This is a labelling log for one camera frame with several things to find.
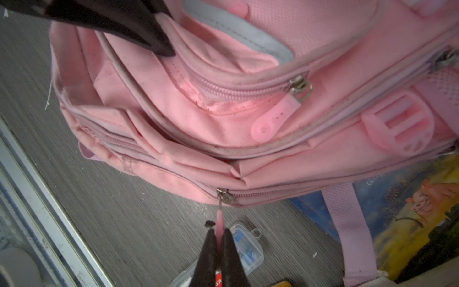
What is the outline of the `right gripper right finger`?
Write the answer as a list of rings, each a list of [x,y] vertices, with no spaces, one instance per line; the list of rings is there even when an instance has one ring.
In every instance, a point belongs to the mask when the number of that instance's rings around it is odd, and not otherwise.
[[[250,287],[245,274],[234,238],[231,231],[226,228],[222,237],[220,268],[223,287]]]

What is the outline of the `pink student backpack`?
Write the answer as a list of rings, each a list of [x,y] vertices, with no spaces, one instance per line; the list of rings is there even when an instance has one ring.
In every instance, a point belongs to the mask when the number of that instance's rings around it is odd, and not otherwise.
[[[167,1],[175,55],[53,22],[53,81],[80,151],[207,204],[321,190],[347,287],[377,274],[352,182],[459,138],[457,1]]]

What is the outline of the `blue animal farm book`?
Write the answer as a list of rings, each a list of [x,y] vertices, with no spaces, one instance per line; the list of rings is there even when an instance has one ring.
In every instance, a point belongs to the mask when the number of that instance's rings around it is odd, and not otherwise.
[[[347,287],[392,286],[459,255],[459,157],[292,199],[343,247]]]

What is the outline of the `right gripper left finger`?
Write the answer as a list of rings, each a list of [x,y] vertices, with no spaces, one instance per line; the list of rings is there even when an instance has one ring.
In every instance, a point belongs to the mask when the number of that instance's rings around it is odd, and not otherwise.
[[[208,229],[189,287],[215,287],[218,244],[214,229]]]

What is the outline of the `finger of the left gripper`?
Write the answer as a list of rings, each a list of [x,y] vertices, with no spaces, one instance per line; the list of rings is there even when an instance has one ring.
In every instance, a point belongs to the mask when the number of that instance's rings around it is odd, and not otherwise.
[[[157,55],[175,51],[155,15],[171,15],[164,1],[23,0],[1,1],[9,10],[107,32]]]

